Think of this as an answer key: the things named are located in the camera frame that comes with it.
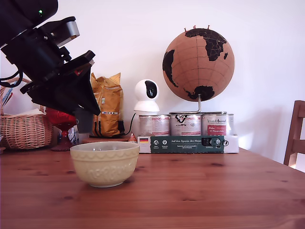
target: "tin can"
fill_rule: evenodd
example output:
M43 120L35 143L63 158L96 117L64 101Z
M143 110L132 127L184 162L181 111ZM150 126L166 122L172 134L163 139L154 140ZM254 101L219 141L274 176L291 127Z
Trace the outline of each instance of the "tin can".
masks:
M200 136L200 114L172 114L171 136Z
M233 114L202 115L203 135L234 135Z
M170 116L163 115L139 115L139 136L169 136Z

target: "wooden board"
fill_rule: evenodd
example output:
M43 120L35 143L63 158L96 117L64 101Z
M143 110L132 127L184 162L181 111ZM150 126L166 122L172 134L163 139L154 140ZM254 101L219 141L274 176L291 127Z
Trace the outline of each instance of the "wooden board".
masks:
M88 137L83 139L82 143L90 143L90 142L128 142L129 137L123 136L120 138L99 138L99 137Z
M69 152L5 152L1 229L304 229L305 174L257 154L139 155L122 185L81 182Z

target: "wooden chair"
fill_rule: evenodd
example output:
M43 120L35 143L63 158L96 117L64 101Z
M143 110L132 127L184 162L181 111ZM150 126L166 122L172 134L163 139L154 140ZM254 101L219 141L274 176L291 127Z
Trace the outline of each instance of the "wooden chair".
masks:
M300 140L303 118L305 118L305 101L296 100L284 158L284 165L294 168L297 153L305 154L305 140Z

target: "cork globe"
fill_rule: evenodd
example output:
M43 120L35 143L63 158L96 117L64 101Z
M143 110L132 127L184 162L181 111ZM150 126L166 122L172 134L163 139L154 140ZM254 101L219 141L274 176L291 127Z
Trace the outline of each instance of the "cork globe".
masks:
M168 46L163 59L164 79L177 96L206 101L219 95L234 73L234 55L219 33L194 28L181 33Z

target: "red glass vase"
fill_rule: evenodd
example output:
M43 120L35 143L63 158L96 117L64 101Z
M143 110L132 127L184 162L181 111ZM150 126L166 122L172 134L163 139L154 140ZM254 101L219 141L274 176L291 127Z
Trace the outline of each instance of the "red glass vase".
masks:
M52 125L56 126L62 131L61 142L57 146L51 148L51 150L69 151L72 146L72 143L68 137L68 130L76 125L75 117L70 114L57 111L48 107L46 108L46 113L47 118L52 123Z

